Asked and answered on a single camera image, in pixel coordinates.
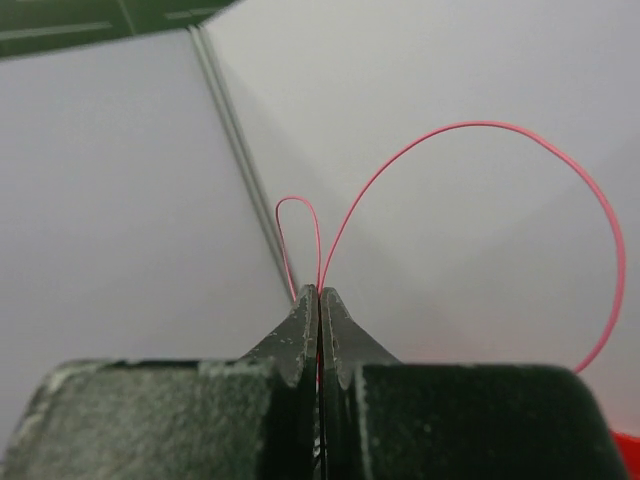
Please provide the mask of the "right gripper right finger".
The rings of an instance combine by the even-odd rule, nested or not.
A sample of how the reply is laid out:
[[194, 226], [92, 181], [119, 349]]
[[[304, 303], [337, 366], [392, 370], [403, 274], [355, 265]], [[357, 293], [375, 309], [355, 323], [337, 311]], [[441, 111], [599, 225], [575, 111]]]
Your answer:
[[337, 291], [319, 300], [327, 479], [624, 479], [599, 405], [570, 370], [403, 363]]

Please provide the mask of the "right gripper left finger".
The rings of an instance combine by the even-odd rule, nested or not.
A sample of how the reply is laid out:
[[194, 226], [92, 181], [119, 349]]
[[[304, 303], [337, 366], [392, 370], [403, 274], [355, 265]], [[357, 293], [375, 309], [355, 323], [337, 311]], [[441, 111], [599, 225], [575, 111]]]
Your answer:
[[236, 360], [78, 360], [12, 433], [5, 479], [310, 479], [319, 464], [318, 293]]

